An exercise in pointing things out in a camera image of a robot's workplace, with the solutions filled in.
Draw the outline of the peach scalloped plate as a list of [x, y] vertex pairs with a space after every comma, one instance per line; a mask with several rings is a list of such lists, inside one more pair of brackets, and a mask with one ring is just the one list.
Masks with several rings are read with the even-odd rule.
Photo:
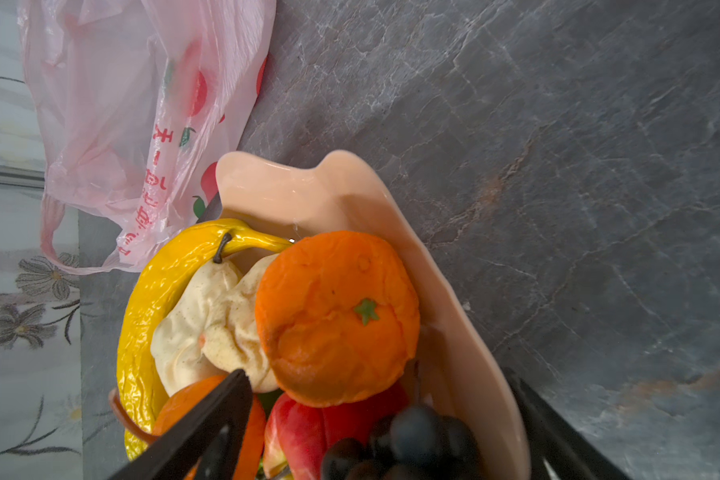
[[483, 479], [527, 479], [516, 401], [449, 282], [374, 170], [339, 150], [309, 169], [229, 153], [223, 212], [292, 243], [266, 270], [255, 313], [282, 397], [275, 469], [314, 478], [345, 438], [406, 404], [461, 420]]

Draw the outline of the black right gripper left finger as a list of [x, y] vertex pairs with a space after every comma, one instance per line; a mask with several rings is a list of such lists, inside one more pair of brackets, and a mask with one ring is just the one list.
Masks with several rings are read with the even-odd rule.
[[167, 433], [113, 479], [231, 479], [235, 473], [253, 392], [244, 371], [229, 374]]

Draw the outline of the pink plastic bag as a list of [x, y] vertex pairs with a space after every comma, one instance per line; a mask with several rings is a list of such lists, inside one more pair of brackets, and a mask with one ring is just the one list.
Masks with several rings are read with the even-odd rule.
[[240, 142], [272, 1], [22, 1], [23, 69], [46, 168], [40, 246], [67, 208], [120, 228], [102, 264], [138, 272], [197, 221], [210, 170]]

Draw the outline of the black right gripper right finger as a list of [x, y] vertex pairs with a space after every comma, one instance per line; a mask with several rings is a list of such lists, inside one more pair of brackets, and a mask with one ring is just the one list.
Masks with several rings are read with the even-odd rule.
[[549, 471], [553, 471], [557, 479], [629, 479], [516, 372], [505, 367], [502, 372], [526, 430], [531, 479], [550, 479]]

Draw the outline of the beige fake fruit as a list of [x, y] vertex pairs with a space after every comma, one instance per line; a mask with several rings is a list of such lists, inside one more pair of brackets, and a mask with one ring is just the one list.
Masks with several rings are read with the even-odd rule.
[[243, 370], [256, 393], [278, 388], [263, 351], [255, 315], [258, 287], [276, 258], [273, 254], [259, 259], [245, 274], [230, 260], [209, 261], [200, 269], [206, 276], [210, 301], [201, 352], [219, 370]]
[[241, 278], [231, 260], [207, 261], [156, 327], [150, 352], [169, 396], [222, 373], [202, 353], [200, 337], [208, 326], [226, 322], [228, 296]]

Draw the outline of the yellow fake banana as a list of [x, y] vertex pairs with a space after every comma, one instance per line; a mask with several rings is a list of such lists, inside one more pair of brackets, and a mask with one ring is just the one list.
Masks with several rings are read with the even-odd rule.
[[140, 430], [152, 432], [168, 401], [150, 353], [157, 326], [176, 306], [197, 270], [218, 257], [250, 248], [279, 253], [287, 239], [261, 233], [237, 219], [193, 225], [163, 246], [142, 271], [128, 301], [117, 350], [120, 404]]

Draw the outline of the dark fake grape bunch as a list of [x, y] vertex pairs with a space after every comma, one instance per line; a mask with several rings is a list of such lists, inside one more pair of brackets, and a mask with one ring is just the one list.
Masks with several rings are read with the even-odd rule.
[[475, 435], [462, 420], [417, 403], [388, 415], [362, 443], [345, 438], [320, 465], [322, 479], [482, 479]]

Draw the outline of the red fake apple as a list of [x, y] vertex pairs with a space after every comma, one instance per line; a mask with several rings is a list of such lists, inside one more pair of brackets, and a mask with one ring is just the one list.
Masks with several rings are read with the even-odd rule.
[[398, 383], [365, 400], [325, 408], [303, 405], [283, 393], [266, 424], [264, 474], [273, 478], [289, 468], [292, 479], [318, 479], [329, 448], [347, 438], [366, 445], [376, 422], [409, 403], [409, 396]]

